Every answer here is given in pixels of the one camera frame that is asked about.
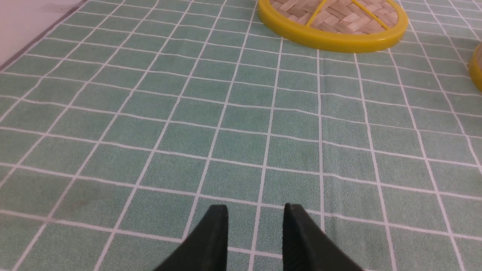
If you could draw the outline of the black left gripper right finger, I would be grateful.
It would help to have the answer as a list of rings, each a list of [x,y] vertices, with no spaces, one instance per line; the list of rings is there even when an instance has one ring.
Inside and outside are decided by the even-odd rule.
[[[311,219],[303,206],[287,203],[283,216],[284,271],[361,271]]]

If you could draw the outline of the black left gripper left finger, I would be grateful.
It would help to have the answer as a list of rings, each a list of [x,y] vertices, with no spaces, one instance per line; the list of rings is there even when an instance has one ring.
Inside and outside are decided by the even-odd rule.
[[[229,213],[226,205],[211,205],[198,225],[155,271],[225,271]]]

